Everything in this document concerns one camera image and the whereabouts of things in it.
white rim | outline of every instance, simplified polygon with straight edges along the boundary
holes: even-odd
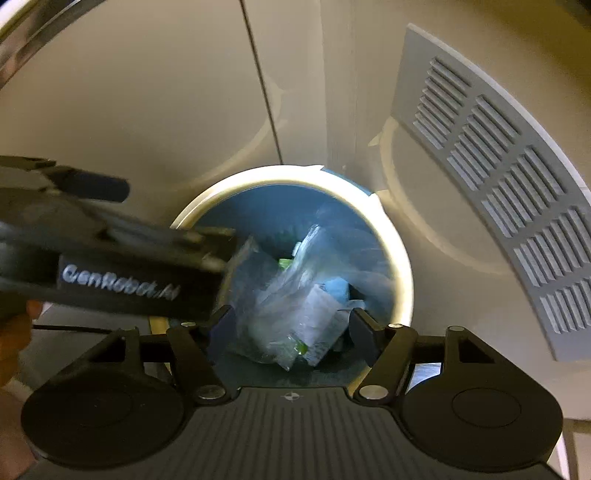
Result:
[[[325,192],[348,205],[367,222],[393,268],[395,301],[391,323],[409,326],[413,315],[413,274],[402,239],[384,211],[370,197],[336,175],[292,165],[243,171],[216,183],[196,197],[175,219],[172,228],[189,229],[211,208],[231,196],[254,187],[277,184],[302,185]]]

silver screw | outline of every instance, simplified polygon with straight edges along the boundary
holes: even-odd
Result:
[[[388,389],[381,385],[365,385],[359,390],[359,395],[367,400],[381,400],[388,396]]]
[[[226,390],[219,385],[203,385],[195,393],[202,400],[217,400],[226,394]]]

ridged black surface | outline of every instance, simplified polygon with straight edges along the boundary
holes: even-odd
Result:
[[[545,465],[493,474],[465,472],[443,465],[417,450],[388,411],[361,407],[351,402],[341,388],[293,391],[244,388],[230,404],[198,410],[184,432],[149,459],[98,472],[68,470],[43,460],[23,478],[550,480],[558,477]]]

black robotic device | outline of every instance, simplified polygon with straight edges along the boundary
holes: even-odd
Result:
[[[352,397],[339,387],[229,395],[212,363],[235,315],[207,312],[222,280],[212,252],[232,251],[219,232],[0,189],[0,319],[34,298],[192,320],[163,335],[117,330],[35,391],[21,420],[40,461],[25,480],[559,478],[545,463],[558,403],[463,327],[420,336],[355,309],[349,333],[373,368]],[[169,363],[173,383],[144,362]],[[407,391],[415,366],[433,362],[441,374]]]

human hand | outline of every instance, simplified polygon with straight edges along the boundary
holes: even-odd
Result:
[[[17,315],[0,325],[0,387],[17,372],[18,353],[31,341],[33,319],[43,311],[40,301],[29,300],[27,313]]]

